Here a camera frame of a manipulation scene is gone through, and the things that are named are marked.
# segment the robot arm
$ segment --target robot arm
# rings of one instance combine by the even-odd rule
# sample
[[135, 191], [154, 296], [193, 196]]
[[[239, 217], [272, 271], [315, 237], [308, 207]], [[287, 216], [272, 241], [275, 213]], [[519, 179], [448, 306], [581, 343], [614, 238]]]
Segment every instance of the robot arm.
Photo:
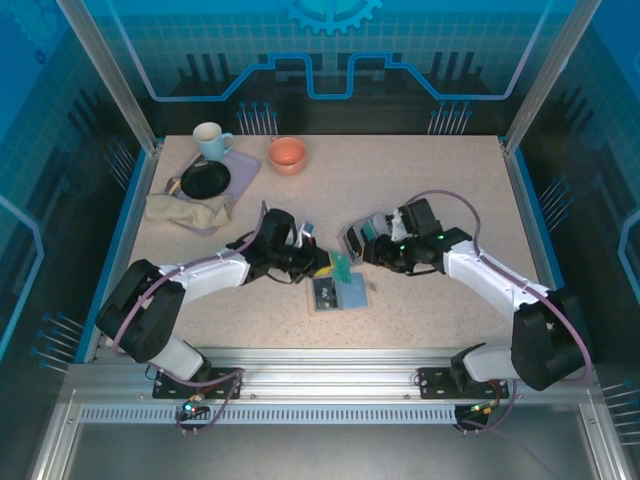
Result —
[[207, 359], [173, 335], [182, 306], [217, 290], [246, 285], [271, 268], [288, 273], [292, 283], [314, 276], [331, 261], [329, 254], [315, 245], [312, 229], [305, 223], [298, 232], [290, 214], [271, 209], [249, 245], [244, 242], [245, 235], [208, 260], [186, 265], [157, 267], [147, 260], [134, 262], [103, 305], [96, 325], [115, 339], [141, 295], [171, 274], [171, 279], [134, 312], [119, 347], [136, 362], [153, 364], [182, 381], [206, 381], [210, 370]]
[[473, 382], [517, 378], [543, 390], [584, 366], [574, 338], [543, 301], [582, 330], [574, 295], [518, 275], [476, 248], [471, 236], [458, 228], [444, 231], [424, 199], [400, 207], [387, 223], [388, 234], [365, 244], [365, 262], [409, 276], [420, 274], [415, 272], [417, 265], [429, 264], [474, 290], [512, 324], [510, 348], [480, 344], [452, 359], [450, 372], [461, 391]]

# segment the blue mug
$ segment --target blue mug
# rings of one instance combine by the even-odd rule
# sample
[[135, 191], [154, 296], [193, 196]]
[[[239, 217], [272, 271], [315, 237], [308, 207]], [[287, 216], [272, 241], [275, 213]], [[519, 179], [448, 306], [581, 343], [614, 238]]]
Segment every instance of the blue mug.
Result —
[[[225, 139], [230, 138], [229, 146], [225, 145]], [[220, 161], [229, 153], [235, 138], [232, 133], [222, 133], [222, 127], [217, 123], [201, 123], [193, 130], [193, 139], [198, 144], [200, 153], [207, 160]]]

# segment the vented metal strip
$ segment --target vented metal strip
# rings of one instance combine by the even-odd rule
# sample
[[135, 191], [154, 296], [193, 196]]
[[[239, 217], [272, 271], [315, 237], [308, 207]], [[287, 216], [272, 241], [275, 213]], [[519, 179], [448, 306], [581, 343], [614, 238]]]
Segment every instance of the vented metal strip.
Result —
[[[206, 423], [218, 406], [204, 418], [186, 422]], [[86, 405], [80, 423], [173, 424], [178, 405]], [[221, 424], [258, 425], [362, 425], [362, 424], [454, 424], [452, 405], [230, 405]]]

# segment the speckled tabletop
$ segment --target speckled tabletop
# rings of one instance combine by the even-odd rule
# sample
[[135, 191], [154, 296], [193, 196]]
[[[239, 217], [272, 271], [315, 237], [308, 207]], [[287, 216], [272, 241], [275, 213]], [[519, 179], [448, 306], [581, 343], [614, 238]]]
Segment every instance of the speckled tabletop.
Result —
[[[142, 219], [131, 260], [184, 263], [220, 250], [250, 231], [260, 201], [315, 225], [318, 245], [338, 249], [341, 227], [389, 212], [414, 194], [446, 188], [467, 197], [482, 218], [480, 243], [524, 276], [535, 269], [498, 139], [456, 136], [306, 136], [308, 166], [280, 177], [266, 159], [269, 138], [237, 136], [235, 148], [262, 162], [236, 204], [233, 221], [210, 237], [166, 221]], [[167, 137], [151, 192], [196, 150], [191, 137]], [[464, 205], [440, 195], [430, 203], [443, 227], [473, 232]], [[260, 279], [183, 307], [175, 333], [196, 347], [435, 348], [466, 347], [510, 338], [510, 323], [462, 284], [440, 274], [407, 278], [382, 268], [357, 269], [375, 286], [371, 308], [311, 315], [305, 284]]]

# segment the towel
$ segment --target towel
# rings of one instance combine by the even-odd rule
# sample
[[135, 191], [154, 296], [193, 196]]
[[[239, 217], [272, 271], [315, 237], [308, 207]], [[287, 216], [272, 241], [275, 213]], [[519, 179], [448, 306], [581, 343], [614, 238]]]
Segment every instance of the towel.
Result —
[[231, 195], [207, 200], [182, 200], [166, 194], [147, 196], [144, 214], [150, 220], [171, 220], [185, 227], [201, 230], [221, 227], [231, 222]]

